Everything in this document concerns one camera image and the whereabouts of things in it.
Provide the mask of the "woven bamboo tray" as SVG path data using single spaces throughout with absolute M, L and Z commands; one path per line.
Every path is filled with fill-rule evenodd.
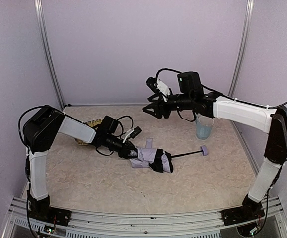
M 103 118 L 101 119 L 95 119 L 95 120 L 90 120 L 90 121 L 87 121 L 86 122 L 86 125 L 88 127 L 91 127 L 92 128 L 92 131 L 91 131 L 91 134 L 90 134 L 90 138 L 93 139 L 95 137 L 95 134 L 96 134 L 96 130 L 98 129 L 98 127 L 100 126 L 100 124 L 103 122 Z M 78 144 L 78 145 L 81 145 L 81 146 L 87 146 L 87 145 L 90 145 L 91 143 L 89 142 L 89 138 L 87 137 L 86 140 L 81 140 L 81 139 L 78 139 L 78 138 L 75 138 L 75 142 Z

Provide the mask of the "light blue ceramic mug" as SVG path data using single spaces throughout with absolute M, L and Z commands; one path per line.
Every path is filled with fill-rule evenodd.
M 206 116 L 199 116 L 196 122 L 196 137 L 200 140 L 206 140 L 209 138 L 214 120 Z

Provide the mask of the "aluminium frame post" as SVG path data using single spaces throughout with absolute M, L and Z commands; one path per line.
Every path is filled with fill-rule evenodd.
M 240 72 L 241 72 L 243 60 L 244 60 L 245 53 L 246 53 L 248 37 L 250 33 L 253 9 L 254 9 L 254 0 L 248 0 L 246 2 L 245 18 L 244 18 L 244 23 L 243 23 L 243 29 L 242 29 L 242 34 L 241 34 L 241 41 L 240 41 L 240 46 L 238 50 L 238 55 L 236 58 L 236 65 L 234 68 L 233 77 L 232 77 L 231 85 L 230 85 L 229 92 L 228 92 L 228 95 L 230 97 L 234 96 L 236 88 L 237 88 L 237 83 L 239 81 Z
M 46 22 L 44 18 L 44 12 L 43 12 L 43 3 L 41 0 L 35 0 L 34 6 L 35 6 L 38 26 L 40 30 L 40 35 L 42 39 L 42 46 L 43 46 L 43 50 L 44 50 L 44 54 L 46 58 L 46 63 L 47 63 L 47 67 L 49 70 L 50 77 L 51 77 L 51 83 L 55 91 L 55 96 L 58 101 L 59 107 L 61 110 L 63 110 L 65 107 L 65 101 L 64 101 L 63 94 L 60 88 L 59 81 L 57 79 L 54 62 L 52 59 L 51 49 L 50 49 L 48 35 L 47 35 L 47 27 L 46 27 Z

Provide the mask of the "front aluminium rail base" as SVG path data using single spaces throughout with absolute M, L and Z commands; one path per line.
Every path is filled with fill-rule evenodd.
M 259 215 L 239 208 L 174 214 L 117 214 L 51 207 L 49 220 L 27 217 L 26 199 L 13 198 L 0 238 L 287 238 L 287 218 L 277 197 Z

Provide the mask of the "lilac folding umbrella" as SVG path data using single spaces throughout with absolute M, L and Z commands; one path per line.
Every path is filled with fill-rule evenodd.
M 172 173 L 174 170 L 172 159 L 202 153 L 203 156 L 208 155 L 208 149 L 205 145 L 201 146 L 198 151 L 183 154 L 172 155 L 160 148 L 153 148 L 153 139 L 146 140 L 145 147 L 136 147 L 130 152 L 132 168 L 151 168 L 159 173 Z

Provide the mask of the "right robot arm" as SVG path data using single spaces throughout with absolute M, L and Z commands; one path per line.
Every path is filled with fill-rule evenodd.
M 208 118 L 227 119 L 268 134 L 264 160 L 254 184 L 240 207 L 222 210 L 225 225 L 247 222 L 265 215 L 262 200 L 279 178 L 287 158 L 287 108 L 269 107 L 240 101 L 214 89 L 204 93 L 197 72 L 177 73 L 180 93 L 171 89 L 157 76 L 146 84 L 154 93 L 143 111 L 158 118 L 169 118 L 172 111 L 192 110 Z

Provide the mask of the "left aluminium frame post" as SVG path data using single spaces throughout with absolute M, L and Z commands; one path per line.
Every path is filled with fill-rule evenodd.
M 46 27 L 46 22 L 44 18 L 44 12 L 43 12 L 43 3 L 41 0 L 35 0 L 34 6 L 35 6 L 38 26 L 40 30 L 40 35 L 42 39 L 42 46 L 43 46 L 43 50 L 44 50 L 44 54 L 46 58 L 46 63 L 47 63 L 47 67 L 49 70 L 50 77 L 51 77 L 51 83 L 55 91 L 55 96 L 58 101 L 59 107 L 61 110 L 63 110 L 65 107 L 65 101 L 64 101 L 63 94 L 60 88 L 59 81 L 57 79 L 54 62 L 52 59 L 51 49 L 50 49 L 48 35 L 47 35 L 47 27 Z

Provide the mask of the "right aluminium frame post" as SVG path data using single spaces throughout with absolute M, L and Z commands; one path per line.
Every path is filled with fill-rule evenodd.
M 230 97 L 234 96 L 236 88 L 237 88 L 237 83 L 239 81 L 240 72 L 241 72 L 243 60 L 244 60 L 245 53 L 246 53 L 248 37 L 250 33 L 253 9 L 254 9 L 254 0 L 248 0 L 246 2 L 245 18 L 244 18 L 244 23 L 243 23 L 243 29 L 242 29 L 242 34 L 241 34 L 241 41 L 240 41 L 240 46 L 238 50 L 238 55 L 236 58 L 236 65 L 234 68 L 233 77 L 232 77 L 231 85 L 230 85 L 229 92 L 228 92 L 228 95 Z

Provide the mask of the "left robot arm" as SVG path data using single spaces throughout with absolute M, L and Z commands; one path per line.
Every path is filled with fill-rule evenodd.
M 26 149 L 25 173 L 29 183 L 27 191 L 27 213 L 30 218 L 50 220 L 56 210 L 50 206 L 47 191 L 46 165 L 49 151 L 60 136 L 67 136 L 95 150 L 101 147 L 120 158 L 132 159 L 138 154 L 135 145 L 123 141 L 115 132 L 121 126 L 118 119 L 105 116 L 99 122 L 82 122 L 49 105 L 29 110 L 35 114 L 19 125 L 20 139 Z

